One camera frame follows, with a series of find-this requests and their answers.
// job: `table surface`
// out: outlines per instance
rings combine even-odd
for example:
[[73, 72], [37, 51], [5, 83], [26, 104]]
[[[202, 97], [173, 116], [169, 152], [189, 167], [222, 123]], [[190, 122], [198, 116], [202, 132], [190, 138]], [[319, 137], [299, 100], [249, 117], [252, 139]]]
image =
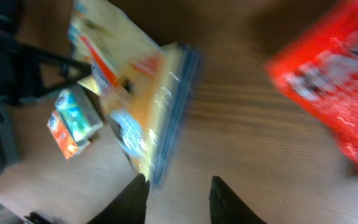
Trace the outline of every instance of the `table surface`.
[[[18, 39], [67, 55], [71, 1], [24, 2]], [[269, 223], [358, 223], [351, 163], [329, 130], [281, 96], [263, 68], [332, 1], [115, 3], [157, 43], [188, 42], [204, 55], [165, 185], [149, 196], [147, 223], [209, 223], [213, 175]], [[11, 109], [21, 162], [0, 176], [0, 202], [20, 216], [35, 210], [59, 223], [86, 223], [135, 172], [108, 127], [64, 160], [45, 125], [53, 101]]]

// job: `plastic bag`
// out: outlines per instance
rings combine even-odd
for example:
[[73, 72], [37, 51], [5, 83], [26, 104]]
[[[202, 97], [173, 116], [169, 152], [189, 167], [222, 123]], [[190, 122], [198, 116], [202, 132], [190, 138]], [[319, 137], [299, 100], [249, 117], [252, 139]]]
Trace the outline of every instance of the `plastic bag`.
[[336, 133], [358, 165], [358, 1], [344, 1], [267, 65], [276, 87]]
[[107, 0], [75, 4], [69, 38], [91, 59], [100, 103], [134, 167], [160, 185], [200, 57], [189, 46], [161, 49]]

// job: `red package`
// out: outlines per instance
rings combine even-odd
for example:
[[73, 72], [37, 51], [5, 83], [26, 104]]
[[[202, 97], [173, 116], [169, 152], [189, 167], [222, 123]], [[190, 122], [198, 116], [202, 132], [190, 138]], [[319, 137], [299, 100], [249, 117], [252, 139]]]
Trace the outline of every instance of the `red package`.
[[284, 95], [333, 129], [358, 166], [358, 0], [340, 3], [267, 70]]

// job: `blue edge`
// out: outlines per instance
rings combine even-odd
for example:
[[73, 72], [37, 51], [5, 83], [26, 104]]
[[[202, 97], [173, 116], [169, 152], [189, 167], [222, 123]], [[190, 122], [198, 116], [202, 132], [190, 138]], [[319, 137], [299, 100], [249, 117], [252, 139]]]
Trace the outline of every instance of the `blue edge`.
[[184, 111], [189, 102], [192, 86], [198, 79], [201, 68], [201, 55], [187, 45], [181, 45], [180, 47], [184, 56], [181, 59], [182, 68], [178, 69], [181, 72], [177, 76], [181, 77], [181, 81], [173, 96], [173, 106], [163, 122], [164, 127], [160, 136], [162, 141], [158, 144], [153, 159], [150, 179], [150, 185], [153, 189], [162, 186], [170, 161], [175, 154], [175, 143], [184, 118]]

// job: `wooden table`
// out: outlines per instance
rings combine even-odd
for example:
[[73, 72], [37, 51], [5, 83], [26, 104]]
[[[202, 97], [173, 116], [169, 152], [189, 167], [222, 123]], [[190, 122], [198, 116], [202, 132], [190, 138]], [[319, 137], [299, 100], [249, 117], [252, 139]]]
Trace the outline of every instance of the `wooden table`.
[[[331, 2], [115, 3], [159, 44], [188, 42], [205, 56], [168, 178], [149, 196], [147, 223], [209, 223], [212, 175], [269, 223], [358, 223], [350, 162], [322, 124], [274, 89], [263, 68]], [[19, 39], [66, 55], [71, 1], [25, 5]], [[0, 202], [20, 216], [36, 210], [61, 223], [86, 223], [135, 173], [108, 127], [67, 163], [45, 126], [53, 101], [11, 110], [22, 162], [0, 176]]]

